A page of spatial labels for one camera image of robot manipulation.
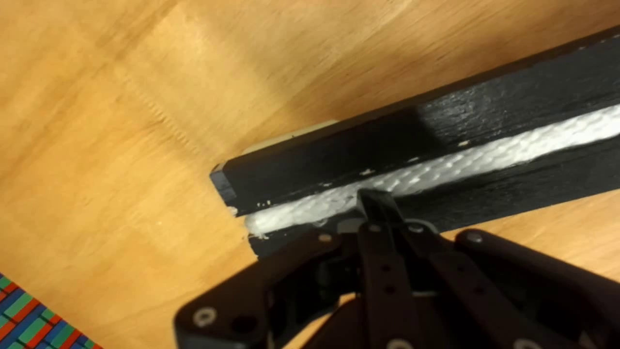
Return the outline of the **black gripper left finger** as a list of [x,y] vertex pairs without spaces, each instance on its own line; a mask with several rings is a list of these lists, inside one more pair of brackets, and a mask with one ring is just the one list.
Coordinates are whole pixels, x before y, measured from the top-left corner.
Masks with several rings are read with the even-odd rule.
[[383,211],[383,192],[365,188],[359,192],[359,205],[365,217],[373,223],[383,225],[384,223],[384,211]]

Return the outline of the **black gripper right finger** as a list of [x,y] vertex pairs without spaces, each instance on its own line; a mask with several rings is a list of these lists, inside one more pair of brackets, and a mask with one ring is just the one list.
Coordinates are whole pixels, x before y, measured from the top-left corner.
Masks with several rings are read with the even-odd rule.
[[406,223],[402,209],[392,194],[383,196],[383,207],[384,207],[386,221],[390,225],[404,225]]

